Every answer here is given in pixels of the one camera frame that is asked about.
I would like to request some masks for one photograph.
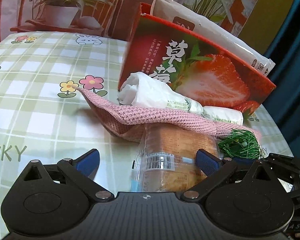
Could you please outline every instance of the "green checkered tablecloth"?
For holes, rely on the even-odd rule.
[[[56,163],[92,148],[95,181],[116,194],[130,190],[138,144],[110,135],[72,84],[114,103],[126,42],[74,33],[17,33],[0,43],[0,205],[30,160]],[[259,129],[267,152],[292,153],[261,106],[246,125]],[[0,239],[7,229],[0,215]]]

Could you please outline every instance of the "plant pot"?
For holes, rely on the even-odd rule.
[[[78,7],[46,5],[44,7],[45,23],[50,26],[68,28],[78,10]]]

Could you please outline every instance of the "pink knitted pouch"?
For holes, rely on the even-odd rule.
[[[246,129],[254,133],[260,142],[258,130],[242,125],[216,122],[182,110],[146,108],[136,106],[119,106],[96,95],[90,90],[76,88],[87,100],[102,125],[115,135],[128,141],[139,142],[147,123],[171,123],[185,130],[208,134],[222,139],[227,137],[231,129]]]

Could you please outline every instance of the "barcode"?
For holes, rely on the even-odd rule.
[[[146,160],[147,170],[175,170],[174,158],[169,155],[149,156]]]

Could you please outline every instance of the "white packaging bag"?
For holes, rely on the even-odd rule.
[[[190,29],[189,26],[192,26],[190,30],[232,52],[265,76],[275,65],[271,59],[262,56],[219,25],[174,0],[153,0],[150,14],[181,26],[184,24],[178,21],[186,20],[189,23],[188,29]]]
[[[212,121],[243,124],[243,115],[240,111],[225,107],[204,106],[202,116]]]
[[[126,106],[180,109],[197,115],[203,112],[197,101],[174,92],[166,83],[143,72],[130,74],[121,86],[118,99]]]

